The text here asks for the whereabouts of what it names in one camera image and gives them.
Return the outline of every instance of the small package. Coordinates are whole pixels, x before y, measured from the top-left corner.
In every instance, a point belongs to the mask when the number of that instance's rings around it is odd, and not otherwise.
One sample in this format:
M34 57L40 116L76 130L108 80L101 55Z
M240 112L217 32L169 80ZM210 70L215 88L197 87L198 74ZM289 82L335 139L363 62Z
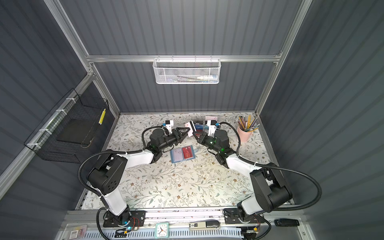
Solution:
M85 233L87 232L87 225L81 225L74 227L70 230L70 234L68 239L80 239L85 236Z
M182 162L195 158L193 146L179 147L170 151L170 160L172 163Z

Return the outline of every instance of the gray wall panel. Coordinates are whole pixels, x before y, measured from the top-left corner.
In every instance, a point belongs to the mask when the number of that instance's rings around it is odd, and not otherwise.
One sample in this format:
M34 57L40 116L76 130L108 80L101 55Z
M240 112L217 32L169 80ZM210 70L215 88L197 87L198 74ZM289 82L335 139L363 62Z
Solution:
M62 1L91 55L273 55L299 0Z
M44 1L0 1L0 173L85 74ZM100 97L94 84L84 95ZM103 146L113 121L107 111L90 155ZM35 156L0 201L0 239L53 239L82 193L78 167Z
M280 165L323 188L306 210L318 239L384 233L383 8L374 0L314 1L261 113ZM313 198L309 181L286 177L296 203Z
M43 1L0 1L0 172L86 72Z
M151 63L96 63L121 112L254 110L274 63L222 63L219 84L157 84Z
M83 95L100 97L94 84ZM88 148L89 155L103 147L113 121L108 110ZM84 167L83 177L96 159ZM53 239L83 191L77 180L78 167L79 164L44 161L35 156L0 201L0 239Z

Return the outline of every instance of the red wire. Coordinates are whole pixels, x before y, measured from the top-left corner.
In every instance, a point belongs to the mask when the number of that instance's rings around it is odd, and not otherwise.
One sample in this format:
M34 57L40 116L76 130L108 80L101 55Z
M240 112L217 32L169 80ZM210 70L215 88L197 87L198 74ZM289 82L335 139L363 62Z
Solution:
M133 220L135 220L135 219L137 219L137 229L139 229L139 226L140 226L140 221L139 221L139 219L138 218L133 218Z
M257 224L259 225L259 227L260 227L260 223L259 223L259 220L257 220L257 218L255 218L255 217L253 217L256 221L257 221Z

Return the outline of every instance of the red card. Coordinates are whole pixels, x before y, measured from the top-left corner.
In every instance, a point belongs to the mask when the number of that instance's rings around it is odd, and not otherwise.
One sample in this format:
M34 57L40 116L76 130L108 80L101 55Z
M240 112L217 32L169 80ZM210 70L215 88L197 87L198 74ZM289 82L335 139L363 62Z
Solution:
M188 158L193 157L191 147L190 147L190 146L188 146L188 147L184 147L184 148L183 148L183 154L184 154L184 158L185 158L185 159L188 159Z

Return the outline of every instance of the white mesh basket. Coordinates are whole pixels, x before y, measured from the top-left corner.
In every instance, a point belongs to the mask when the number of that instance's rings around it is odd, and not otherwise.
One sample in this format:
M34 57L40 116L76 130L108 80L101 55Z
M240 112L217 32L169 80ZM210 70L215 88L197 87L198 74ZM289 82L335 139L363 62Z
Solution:
M221 62L217 61L153 61L156 83L217 84Z

